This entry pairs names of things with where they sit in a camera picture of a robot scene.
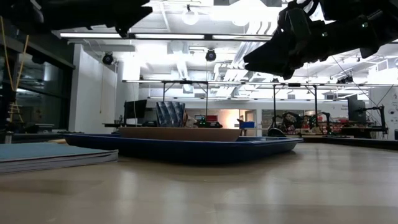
blue box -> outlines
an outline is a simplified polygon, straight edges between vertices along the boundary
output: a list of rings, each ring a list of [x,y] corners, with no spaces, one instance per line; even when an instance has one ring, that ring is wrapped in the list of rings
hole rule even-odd
[[[254,121],[247,121],[247,122],[243,122],[241,123],[240,129],[245,129],[245,128],[256,128],[256,124]]]

computer monitor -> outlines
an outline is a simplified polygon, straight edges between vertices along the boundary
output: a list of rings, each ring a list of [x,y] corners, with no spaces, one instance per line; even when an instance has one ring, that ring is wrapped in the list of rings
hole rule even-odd
[[[147,100],[137,100],[124,103],[124,119],[145,118]]]
[[[350,121],[366,123],[366,113],[358,110],[366,108],[365,102],[358,100],[358,96],[348,97],[348,118]]]

pole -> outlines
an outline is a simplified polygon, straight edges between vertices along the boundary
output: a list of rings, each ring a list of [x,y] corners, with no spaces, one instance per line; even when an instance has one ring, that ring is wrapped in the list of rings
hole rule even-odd
[[[318,125],[318,93],[317,93],[318,88],[317,88],[316,85],[314,85],[313,87],[314,87],[314,90],[315,90],[315,116],[316,116],[316,118],[315,118],[315,126],[319,127],[319,125]]]
[[[163,82],[163,102],[164,102],[164,95],[166,94],[166,82]]]
[[[274,127],[276,128],[276,92],[275,92],[275,87],[276,85],[274,85]]]
[[[207,122],[207,108],[208,108],[208,100],[209,100],[209,84],[206,84],[206,118],[205,121]]]

glass wall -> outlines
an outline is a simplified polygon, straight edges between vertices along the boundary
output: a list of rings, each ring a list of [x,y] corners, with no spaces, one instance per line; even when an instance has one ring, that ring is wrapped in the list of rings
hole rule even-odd
[[[0,46],[0,88],[10,89],[4,48]],[[60,69],[40,58],[9,50],[13,80],[23,68],[17,88],[16,105],[11,106],[11,121],[20,131],[35,124],[50,124],[53,129],[68,129],[72,71]]]
[[[20,85],[27,88],[35,88],[54,95],[68,95],[70,91],[69,77],[62,69],[41,61],[29,54],[23,59],[19,54],[17,69],[21,68],[22,60],[24,67],[21,74]]]

red object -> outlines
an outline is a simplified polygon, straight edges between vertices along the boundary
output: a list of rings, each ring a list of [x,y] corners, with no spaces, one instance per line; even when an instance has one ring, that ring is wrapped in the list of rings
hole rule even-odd
[[[207,115],[207,122],[217,122],[218,121],[218,117],[217,115]]]

